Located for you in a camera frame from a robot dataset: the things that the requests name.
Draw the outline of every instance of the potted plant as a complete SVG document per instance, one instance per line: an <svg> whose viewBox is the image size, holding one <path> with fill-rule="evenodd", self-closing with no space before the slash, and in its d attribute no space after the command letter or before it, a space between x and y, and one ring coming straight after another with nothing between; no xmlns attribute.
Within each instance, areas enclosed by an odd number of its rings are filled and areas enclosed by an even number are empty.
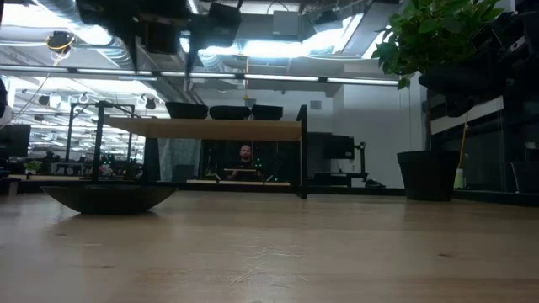
<svg viewBox="0 0 539 303"><path fill-rule="evenodd" d="M41 169L41 162L36 160L27 162L24 164L24 169L26 175L37 174L37 171Z"/></svg>
<svg viewBox="0 0 539 303"><path fill-rule="evenodd" d="M411 0L379 30L384 42L372 57L379 58L384 73L401 77L398 89L409 88L416 72L473 60L472 37L503 12L494 7L498 1ZM430 98L426 108L425 150L398 154L404 186L409 199L451 200L459 154L430 150Z"/></svg>

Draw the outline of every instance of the computer monitor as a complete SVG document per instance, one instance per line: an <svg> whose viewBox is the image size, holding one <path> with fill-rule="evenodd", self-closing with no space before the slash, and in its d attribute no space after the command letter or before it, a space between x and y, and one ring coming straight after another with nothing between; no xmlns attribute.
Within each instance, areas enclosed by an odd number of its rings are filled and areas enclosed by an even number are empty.
<svg viewBox="0 0 539 303"><path fill-rule="evenodd" d="M323 157L326 159L351 159L354 154L354 137L351 136L330 136L323 150Z"/></svg>
<svg viewBox="0 0 539 303"><path fill-rule="evenodd" d="M0 130L0 151L10 157L27 157L30 125L6 125Z"/></svg>

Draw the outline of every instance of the shelf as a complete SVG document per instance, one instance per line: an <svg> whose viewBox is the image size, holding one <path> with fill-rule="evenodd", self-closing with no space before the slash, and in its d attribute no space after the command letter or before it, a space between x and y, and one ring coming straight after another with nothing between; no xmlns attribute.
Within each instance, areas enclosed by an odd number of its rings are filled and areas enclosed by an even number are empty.
<svg viewBox="0 0 539 303"><path fill-rule="evenodd" d="M104 123L146 138L298 141L300 121L105 118Z"/></svg>

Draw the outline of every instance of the green leaves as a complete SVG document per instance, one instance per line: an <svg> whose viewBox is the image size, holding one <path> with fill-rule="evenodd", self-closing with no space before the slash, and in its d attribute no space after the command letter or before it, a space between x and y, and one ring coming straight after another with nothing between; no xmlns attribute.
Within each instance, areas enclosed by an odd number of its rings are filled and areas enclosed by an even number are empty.
<svg viewBox="0 0 539 303"><path fill-rule="evenodd" d="M419 27L419 33L425 34L429 33L438 28L438 22L434 19L426 19L421 26Z"/></svg>
<svg viewBox="0 0 539 303"><path fill-rule="evenodd" d="M494 21L503 12L503 8L493 8L490 12L485 12L482 17L485 21L490 22Z"/></svg>
<svg viewBox="0 0 539 303"><path fill-rule="evenodd" d="M453 34L459 34L462 30L462 24L453 17L443 18L441 26Z"/></svg>
<svg viewBox="0 0 539 303"><path fill-rule="evenodd" d="M393 14L390 29L380 29L382 42L372 58L386 74L402 76L398 88L408 87L411 75L430 67L473 56L471 38L502 10L499 0L411 0Z"/></svg>
<svg viewBox="0 0 539 303"><path fill-rule="evenodd" d="M403 88L410 88L410 79L407 77L398 80L397 89L400 90Z"/></svg>
<svg viewBox="0 0 539 303"><path fill-rule="evenodd" d="M411 0L410 2L413 4L415 9L419 9L419 0Z"/></svg>
<svg viewBox="0 0 539 303"><path fill-rule="evenodd" d="M463 9L468 4L470 4L470 0L449 0L449 1L446 1L446 5L443 5L441 7L440 12L444 16L451 15Z"/></svg>

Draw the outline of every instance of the dark curved base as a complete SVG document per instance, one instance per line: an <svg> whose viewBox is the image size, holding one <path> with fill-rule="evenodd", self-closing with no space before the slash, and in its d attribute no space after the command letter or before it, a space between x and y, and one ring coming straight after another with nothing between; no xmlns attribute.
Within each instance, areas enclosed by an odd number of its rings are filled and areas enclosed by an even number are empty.
<svg viewBox="0 0 539 303"><path fill-rule="evenodd" d="M125 215L151 209L176 188L140 185L42 186L50 197L82 214Z"/></svg>

